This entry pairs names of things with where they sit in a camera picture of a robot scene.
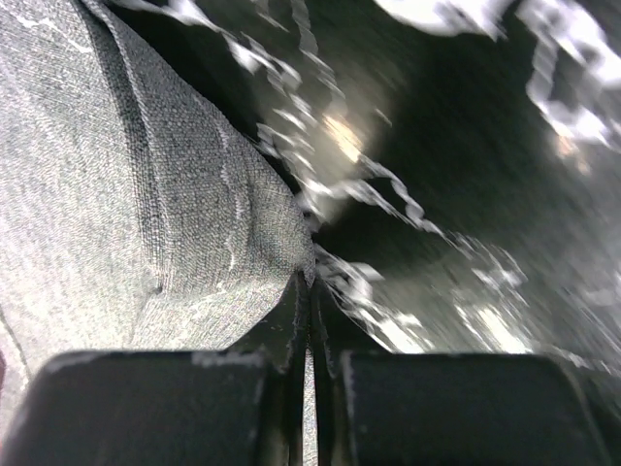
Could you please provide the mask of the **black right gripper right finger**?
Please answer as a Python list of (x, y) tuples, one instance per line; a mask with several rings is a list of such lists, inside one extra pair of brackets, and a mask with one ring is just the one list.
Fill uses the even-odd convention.
[(314, 369), (318, 463), (353, 465), (342, 355), (352, 351), (385, 353), (386, 349), (345, 315), (321, 279), (317, 279), (310, 290), (310, 350)]

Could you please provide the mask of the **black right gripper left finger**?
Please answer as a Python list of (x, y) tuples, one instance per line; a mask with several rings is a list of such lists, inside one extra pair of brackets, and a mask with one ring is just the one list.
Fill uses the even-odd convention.
[(267, 367), (259, 395), (255, 465), (303, 463), (303, 409), (310, 292), (290, 277), (277, 304), (226, 350), (257, 353)]

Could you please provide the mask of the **grey cloth napkin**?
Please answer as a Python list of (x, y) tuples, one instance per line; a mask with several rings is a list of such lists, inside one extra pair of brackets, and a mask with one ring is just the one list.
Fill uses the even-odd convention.
[(107, 1), (1, 5), (1, 461), (255, 465), (230, 353), (311, 235), (276, 170)]

